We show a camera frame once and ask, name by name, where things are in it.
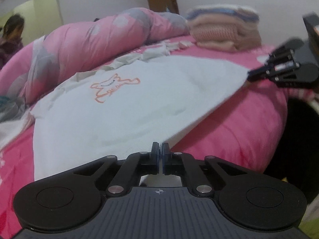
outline bed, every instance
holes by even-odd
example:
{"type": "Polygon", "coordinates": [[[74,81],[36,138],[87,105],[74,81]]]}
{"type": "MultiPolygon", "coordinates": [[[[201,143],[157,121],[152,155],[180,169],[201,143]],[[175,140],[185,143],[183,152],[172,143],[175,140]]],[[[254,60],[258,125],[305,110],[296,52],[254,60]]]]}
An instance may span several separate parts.
{"type": "MultiPolygon", "coordinates": [[[[70,49],[68,54],[71,57],[72,54],[75,55],[71,59],[63,55],[63,46],[70,46],[72,44],[61,42],[61,33],[55,34],[53,32],[48,37],[43,37],[41,40],[27,46],[15,55],[11,61],[12,65],[15,64],[15,67],[17,67],[17,64],[19,64],[18,67],[24,71],[24,73],[20,73],[19,75],[23,76],[24,80],[21,81],[19,79],[17,81],[17,83],[23,83],[22,89],[19,90],[19,95],[24,97],[27,103],[34,104],[43,94],[50,92],[76,72],[89,71],[101,65],[109,64],[116,55],[125,54],[127,51],[137,53],[144,51],[146,48],[152,46],[143,45],[146,40],[147,43],[154,43],[165,39],[168,44],[176,44],[176,42],[180,43],[181,41],[195,42],[191,36],[187,36],[187,31],[180,21],[175,26],[171,24],[168,27],[163,27],[165,25],[163,23],[163,16],[155,15],[147,9],[136,10],[138,11],[135,11],[134,15],[132,12],[124,12],[124,14],[113,16],[105,21],[106,25],[111,24],[112,26],[115,25],[116,28],[122,28],[130,24],[128,17],[133,17],[135,22],[139,24],[139,28],[142,28],[134,32],[132,29],[136,28],[136,26],[131,24],[128,27],[129,33],[134,33],[131,37],[127,37],[127,33],[123,34],[121,31],[119,31],[120,35],[112,37],[112,33],[108,30],[107,35],[111,37],[107,43],[107,48],[109,49],[107,52],[105,47],[100,48],[98,46],[100,40],[90,40],[103,28],[101,26],[103,20],[90,23],[90,25],[83,24],[83,27],[87,28],[87,32],[83,36],[80,35],[80,37],[78,37],[80,25],[62,27],[62,34],[65,31],[69,34],[71,33],[71,35],[75,35],[76,38],[73,41],[77,44],[82,44],[83,40],[91,42],[89,49],[84,46],[80,48],[73,46],[73,49],[85,50],[87,54],[83,53],[82,56],[91,58],[91,60],[86,60],[85,62],[81,61],[82,58],[78,58],[79,53],[76,51],[77,49],[73,51],[70,49]],[[152,25],[148,23],[146,26],[145,20],[148,22],[149,19],[145,15],[148,15],[149,18],[152,17],[152,25]],[[144,34],[143,29],[145,28],[148,28],[150,33],[153,34],[151,39],[150,33],[144,34]],[[36,64],[32,60],[32,53],[34,54],[36,50],[38,53],[39,51],[41,52],[43,48],[41,44],[45,42],[48,45],[47,51],[50,51],[50,53],[54,52],[54,42],[59,43],[57,54],[60,65],[62,65],[61,62],[64,62],[64,68],[62,73],[53,72],[57,62],[51,58],[45,64],[45,66],[50,66],[50,68],[46,68],[50,69],[45,73],[46,78],[37,80],[34,69],[36,64]],[[29,66],[23,64],[26,61],[29,62],[29,66]],[[47,76],[52,75],[56,76],[56,80],[52,81],[50,78],[47,78],[47,76]]],[[[253,69],[259,67],[273,49],[273,46],[264,45],[245,52],[225,53],[206,50],[193,45],[176,50],[172,54],[228,60],[248,69],[253,69]]],[[[8,88],[5,88],[4,84],[0,82],[0,91],[3,90],[8,91],[8,88]]],[[[269,81],[242,87],[174,145],[172,150],[190,153],[197,159],[203,159],[205,156],[213,154],[243,167],[263,172],[272,159],[283,132],[287,117],[289,94],[291,94],[291,91],[278,89],[269,81]]],[[[4,239],[11,238],[20,229],[12,207],[14,195],[20,188],[34,181],[33,131],[34,125],[29,126],[0,152],[0,235],[4,239]]]]}

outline orange animal drawing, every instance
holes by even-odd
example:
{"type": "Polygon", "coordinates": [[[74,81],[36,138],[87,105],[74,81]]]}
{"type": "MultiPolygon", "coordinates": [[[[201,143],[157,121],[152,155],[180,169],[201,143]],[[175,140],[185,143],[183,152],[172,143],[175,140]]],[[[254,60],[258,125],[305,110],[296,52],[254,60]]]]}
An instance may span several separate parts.
{"type": "Polygon", "coordinates": [[[97,89],[95,100],[98,103],[104,103],[105,100],[101,100],[105,96],[111,96],[114,92],[119,90],[125,84],[140,84],[141,81],[138,78],[131,79],[121,79],[120,76],[116,73],[110,79],[100,82],[94,83],[91,85],[92,89],[97,89]]]}

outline white cloth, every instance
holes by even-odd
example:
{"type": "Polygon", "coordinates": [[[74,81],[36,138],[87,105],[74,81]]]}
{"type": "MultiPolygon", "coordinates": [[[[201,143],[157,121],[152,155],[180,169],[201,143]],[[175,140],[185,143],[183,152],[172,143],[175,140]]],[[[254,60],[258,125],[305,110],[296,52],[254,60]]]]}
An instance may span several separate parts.
{"type": "Polygon", "coordinates": [[[27,110],[19,120],[0,123],[0,151],[33,123],[34,118],[30,110],[27,110]]]}
{"type": "Polygon", "coordinates": [[[77,73],[32,110],[35,180],[106,155],[126,159],[154,141],[173,146],[246,77],[229,61],[183,56],[77,73]]]}

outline mattress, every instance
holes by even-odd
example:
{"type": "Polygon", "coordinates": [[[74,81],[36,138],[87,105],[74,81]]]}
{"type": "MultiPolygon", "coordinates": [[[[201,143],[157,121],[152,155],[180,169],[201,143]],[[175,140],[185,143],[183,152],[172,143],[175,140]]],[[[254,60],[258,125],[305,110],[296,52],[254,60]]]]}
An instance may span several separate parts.
{"type": "MultiPolygon", "coordinates": [[[[190,36],[173,38],[169,42],[181,40],[194,42],[190,36]]],[[[172,54],[224,59],[253,69],[259,67],[273,49],[273,46],[264,45],[246,52],[226,53],[192,46],[172,54]]],[[[264,81],[243,87],[189,132],[172,151],[190,153],[197,159],[216,155],[263,172],[276,149],[286,115],[287,97],[273,83],[264,81]]],[[[12,207],[14,195],[34,180],[33,129],[34,126],[28,128],[0,153],[0,235],[4,239],[11,238],[21,228],[12,207]]]]}

